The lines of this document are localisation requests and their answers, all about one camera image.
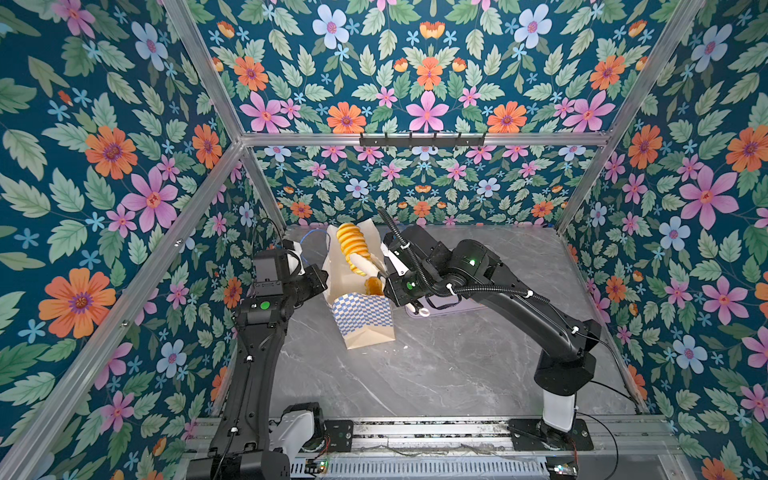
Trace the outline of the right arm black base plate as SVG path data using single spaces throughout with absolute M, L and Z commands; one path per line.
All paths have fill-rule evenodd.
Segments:
M 591 434 L 582 419 L 576 419 L 568 432 L 547 426 L 540 418 L 513 418 L 507 422 L 507 429 L 516 451 L 594 450 Z

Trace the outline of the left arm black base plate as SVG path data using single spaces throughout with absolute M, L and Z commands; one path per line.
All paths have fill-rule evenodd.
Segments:
M 352 451 L 355 423 L 349 419 L 325 420 L 320 429 L 320 444 L 316 454 L 349 453 Z

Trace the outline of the lilac plastic tray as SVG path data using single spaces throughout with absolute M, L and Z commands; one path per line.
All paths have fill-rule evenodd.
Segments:
M 485 307 L 471 299 L 453 297 L 422 297 L 415 302 L 415 307 L 406 306 L 404 311 L 414 319 L 443 317 L 459 313 L 485 310 Z

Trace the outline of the ridged roll fake bread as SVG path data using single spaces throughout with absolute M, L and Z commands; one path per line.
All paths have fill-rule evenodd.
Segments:
M 382 281 L 377 277 L 368 277 L 364 283 L 365 294 L 369 296 L 383 296 L 384 287 Z

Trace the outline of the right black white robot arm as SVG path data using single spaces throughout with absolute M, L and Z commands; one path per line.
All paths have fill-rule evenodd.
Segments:
M 540 428 L 545 435 L 569 433 L 577 394 L 594 378 L 598 323 L 564 313 L 477 240 L 447 247 L 421 226 L 401 230 L 385 210 L 379 214 L 389 229 L 380 244 L 382 255 L 376 257 L 363 235 L 344 224 L 337 234 L 343 257 L 355 270 L 381 281 L 384 296 L 397 307 L 423 313 L 423 305 L 435 297 L 472 300 L 520 329 L 541 349 L 534 372 L 543 391 Z

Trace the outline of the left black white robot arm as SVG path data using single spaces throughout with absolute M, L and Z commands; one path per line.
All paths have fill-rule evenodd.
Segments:
M 190 461 L 187 479 L 289 479 L 299 450 L 316 438 L 315 408 L 293 410 L 270 438 L 277 362 L 295 311 L 327 288 L 328 273 L 302 262 L 300 245 L 283 240 L 253 256 L 254 280 L 235 309 L 238 365 L 208 452 Z

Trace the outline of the blue checkered paper bag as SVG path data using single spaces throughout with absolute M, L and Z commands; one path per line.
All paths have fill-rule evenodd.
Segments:
M 381 236 L 371 220 L 355 224 L 362 231 L 366 242 L 375 244 L 382 254 Z M 316 228 L 324 236 L 326 254 L 322 269 L 329 274 L 327 290 L 323 293 L 338 331 L 347 349 L 369 347 L 396 339 L 390 301 L 383 296 L 365 294 L 367 276 L 350 270 L 340 250 L 336 231 L 340 225 Z

